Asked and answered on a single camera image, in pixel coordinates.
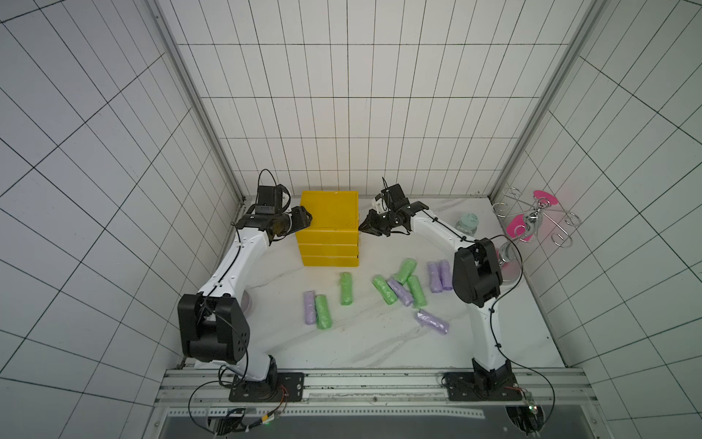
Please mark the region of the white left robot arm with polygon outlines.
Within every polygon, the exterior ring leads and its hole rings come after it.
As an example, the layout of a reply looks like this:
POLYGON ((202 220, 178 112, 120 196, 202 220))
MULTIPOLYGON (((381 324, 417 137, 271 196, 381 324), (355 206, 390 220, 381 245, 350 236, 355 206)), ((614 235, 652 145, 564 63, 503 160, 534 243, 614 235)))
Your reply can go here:
POLYGON ((296 206, 273 214, 245 214, 236 224, 234 241, 214 274, 177 305, 182 351, 199 365, 224 364, 249 382, 266 382, 275 374, 274 358, 250 346, 245 316, 250 271, 277 239, 312 223, 312 214, 296 206))

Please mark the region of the purple bag roll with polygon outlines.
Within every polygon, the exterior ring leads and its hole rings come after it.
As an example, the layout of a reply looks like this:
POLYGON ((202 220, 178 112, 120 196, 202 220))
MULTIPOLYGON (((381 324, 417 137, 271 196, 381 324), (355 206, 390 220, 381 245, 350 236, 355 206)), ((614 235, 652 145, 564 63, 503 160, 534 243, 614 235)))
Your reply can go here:
POLYGON ((440 280, 444 291, 453 290, 453 272, 448 260, 439 261, 440 280))
POLYGON ((429 274, 429 286, 433 294, 439 294, 444 290, 442 285, 440 266, 436 262, 427 263, 427 271, 429 274))
POLYGON ((450 325, 447 322, 437 318, 437 316, 433 316, 431 313, 428 313, 425 310, 419 310, 416 313, 415 318, 423 327, 429 327, 442 335, 447 335, 449 332, 450 325))
POLYGON ((396 295, 398 300, 400 300, 400 303, 404 305, 404 307, 410 307, 414 304, 413 295, 400 282, 398 282, 394 278, 389 278, 388 285, 392 292, 396 295))
POLYGON ((315 325, 316 314, 316 292, 306 291, 303 293, 303 318, 306 325, 315 325))

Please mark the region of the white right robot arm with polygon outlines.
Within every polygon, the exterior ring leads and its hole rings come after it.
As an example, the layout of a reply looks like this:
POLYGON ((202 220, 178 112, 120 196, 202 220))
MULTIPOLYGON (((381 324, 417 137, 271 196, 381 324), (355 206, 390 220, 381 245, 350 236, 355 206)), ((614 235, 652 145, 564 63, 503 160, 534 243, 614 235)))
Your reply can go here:
POLYGON ((511 361, 497 341, 497 301, 503 276, 494 243, 461 234, 420 202, 385 201, 377 195, 361 232, 389 236, 402 227, 418 233, 453 257, 453 292, 468 305, 473 335, 473 390, 487 398, 516 382, 511 361))

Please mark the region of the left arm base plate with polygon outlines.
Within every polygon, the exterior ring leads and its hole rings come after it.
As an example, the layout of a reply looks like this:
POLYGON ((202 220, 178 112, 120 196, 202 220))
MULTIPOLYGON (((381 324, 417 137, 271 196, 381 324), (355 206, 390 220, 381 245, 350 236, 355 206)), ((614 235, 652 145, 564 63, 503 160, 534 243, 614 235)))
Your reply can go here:
POLYGON ((301 372, 276 372, 262 382, 245 380, 230 391, 230 402, 301 402, 305 375, 301 372))

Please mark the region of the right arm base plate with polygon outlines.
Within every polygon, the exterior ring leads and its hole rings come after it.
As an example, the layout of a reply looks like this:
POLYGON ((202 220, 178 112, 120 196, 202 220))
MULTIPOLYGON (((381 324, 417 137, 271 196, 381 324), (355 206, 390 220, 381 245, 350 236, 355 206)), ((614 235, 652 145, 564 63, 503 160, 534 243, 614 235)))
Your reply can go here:
POLYGON ((446 372, 441 384, 448 393, 450 402, 520 402, 522 393, 509 386, 488 384, 473 371, 446 372))

